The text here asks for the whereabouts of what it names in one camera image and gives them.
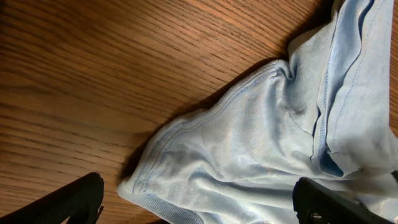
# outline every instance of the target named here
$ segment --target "black plastic part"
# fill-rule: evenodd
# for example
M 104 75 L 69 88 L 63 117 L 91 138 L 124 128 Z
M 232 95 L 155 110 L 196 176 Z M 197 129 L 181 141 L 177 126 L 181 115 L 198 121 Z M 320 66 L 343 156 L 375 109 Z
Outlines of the black plastic part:
M 398 170 L 395 170 L 394 172 L 391 173 L 391 175 L 394 177 L 394 179 L 398 182 Z
M 392 224 L 306 177 L 293 189 L 293 207 L 300 224 Z
M 92 172 L 25 207 L 0 218 L 0 223 L 94 224 L 104 197 L 104 180 Z

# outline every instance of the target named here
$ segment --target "wrinkled fabric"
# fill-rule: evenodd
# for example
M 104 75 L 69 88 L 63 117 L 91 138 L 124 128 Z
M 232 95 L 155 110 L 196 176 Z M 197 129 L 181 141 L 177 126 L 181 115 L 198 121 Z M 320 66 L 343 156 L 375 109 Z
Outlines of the wrinkled fabric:
M 298 223 L 292 189 L 309 177 L 393 221 L 392 8 L 336 1 L 329 23 L 289 44 L 289 62 L 265 65 L 212 109 L 165 125 L 119 195 L 170 223 Z

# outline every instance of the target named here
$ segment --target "wooden table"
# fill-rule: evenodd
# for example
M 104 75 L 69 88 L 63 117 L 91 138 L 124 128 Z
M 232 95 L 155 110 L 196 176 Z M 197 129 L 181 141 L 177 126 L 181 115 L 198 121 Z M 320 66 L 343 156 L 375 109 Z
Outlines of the wooden table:
M 96 171 L 105 181 L 99 223 L 157 220 L 115 192 L 145 141 L 176 115 L 209 108 L 272 58 L 286 59 L 289 41 L 325 22 L 330 5 L 0 1 L 0 215 Z M 396 133 L 397 20 L 391 58 Z

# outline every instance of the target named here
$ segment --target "blue fabric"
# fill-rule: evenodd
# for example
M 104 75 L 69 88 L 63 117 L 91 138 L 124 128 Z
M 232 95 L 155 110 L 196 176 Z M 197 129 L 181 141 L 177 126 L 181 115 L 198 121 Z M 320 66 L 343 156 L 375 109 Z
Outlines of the blue fabric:
M 292 189 L 309 177 L 393 221 L 392 7 L 336 1 L 328 24 L 289 44 L 289 62 L 165 125 L 119 195 L 170 223 L 298 223 Z

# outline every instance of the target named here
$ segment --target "fabric fold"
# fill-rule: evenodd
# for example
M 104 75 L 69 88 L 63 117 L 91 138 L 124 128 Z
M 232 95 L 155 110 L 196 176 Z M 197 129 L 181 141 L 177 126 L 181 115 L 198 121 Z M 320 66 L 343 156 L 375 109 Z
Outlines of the fabric fold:
M 166 124 L 118 194 L 170 223 L 298 223 L 292 189 L 309 177 L 393 220 L 378 206 L 398 207 L 388 175 L 398 169 L 392 3 L 336 1 L 329 23 L 290 43 L 289 62 L 265 65 L 210 110 Z

